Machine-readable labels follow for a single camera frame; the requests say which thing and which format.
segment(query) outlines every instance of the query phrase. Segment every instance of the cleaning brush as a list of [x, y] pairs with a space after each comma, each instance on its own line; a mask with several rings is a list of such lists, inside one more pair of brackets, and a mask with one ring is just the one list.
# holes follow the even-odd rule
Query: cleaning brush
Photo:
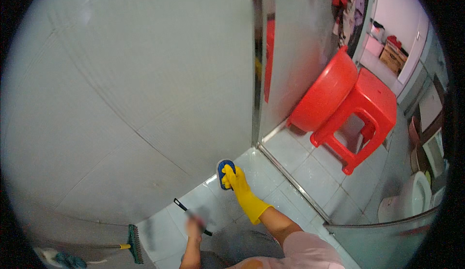
[[137, 231], [137, 226], [128, 225], [128, 236], [127, 236], [127, 245], [130, 245], [128, 248], [136, 264], [144, 264], [142, 259], [142, 249], [140, 248], [139, 232]]
[[78, 249], [129, 249], [129, 252], [131, 252], [132, 258], [134, 259], [134, 263], [144, 264], [144, 261], [142, 259], [142, 248], [140, 247], [140, 240], [139, 240], [139, 233], [137, 231], [137, 226], [130, 224], [127, 226], [127, 228], [128, 228], [127, 244], [101, 246], [101, 245], [79, 245], [79, 244], [60, 243], [60, 242], [53, 242], [53, 243], [61, 247], [70, 247], [70, 248], [78, 248]]

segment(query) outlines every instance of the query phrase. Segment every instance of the toilet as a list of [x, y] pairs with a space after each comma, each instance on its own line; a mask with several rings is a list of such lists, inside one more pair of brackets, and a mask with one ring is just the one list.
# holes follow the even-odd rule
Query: toilet
[[380, 223], [401, 220], [430, 209], [431, 187], [421, 171], [413, 174], [398, 196], [383, 198], [378, 208]]

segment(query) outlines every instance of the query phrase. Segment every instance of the cardboard box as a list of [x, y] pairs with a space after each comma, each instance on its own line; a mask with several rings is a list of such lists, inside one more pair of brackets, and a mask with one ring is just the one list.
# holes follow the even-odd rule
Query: cardboard box
[[380, 60], [386, 64], [395, 75], [399, 75], [407, 60], [407, 56], [400, 51], [394, 44], [387, 41], [384, 46], [383, 53], [381, 53]]

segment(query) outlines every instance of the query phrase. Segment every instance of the blue scrub brush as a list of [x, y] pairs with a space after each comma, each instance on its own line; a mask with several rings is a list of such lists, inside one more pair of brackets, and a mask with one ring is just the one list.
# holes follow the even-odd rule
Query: blue scrub brush
[[223, 179], [223, 177], [226, 175], [222, 171], [225, 165], [229, 165], [234, 171], [234, 174], [236, 174], [236, 167], [234, 163], [229, 159], [220, 160], [220, 162], [218, 162], [218, 164], [216, 165], [216, 175], [218, 177], [219, 186], [221, 187], [222, 190], [227, 191], [232, 188], [226, 188], [225, 185], [221, 182], [221, 179]]

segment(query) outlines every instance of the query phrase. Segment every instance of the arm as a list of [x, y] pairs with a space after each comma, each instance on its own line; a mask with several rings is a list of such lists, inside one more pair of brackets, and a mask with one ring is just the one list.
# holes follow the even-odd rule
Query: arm
[[273, 207], [267, 208], [259, 219], [270, 231], [270, 234], [276, 238], [281, 247], [284, 244], [284, 240], [291, 233], [303, 231], [298, 224]]
[[227, 188], [232, 187], [236, 194], [237, 201], [253, 224], [262, 222], [270, 233], [275, 237], [281, 247], [284, 240], [293, 232], [302, 229], [290, 218], [277, 211], [270, 204], [260, 200], [250, 190], [246, 176], [240, 167], [236, 166], [236, 173], [229, 165], [223, 169], [224, 176], [221, 181]]
[[187, 220], [186, 232], [188, 235], [186, 252], [179, 269], [201, 269], [202, 235], [195, 219], [189, 218]]

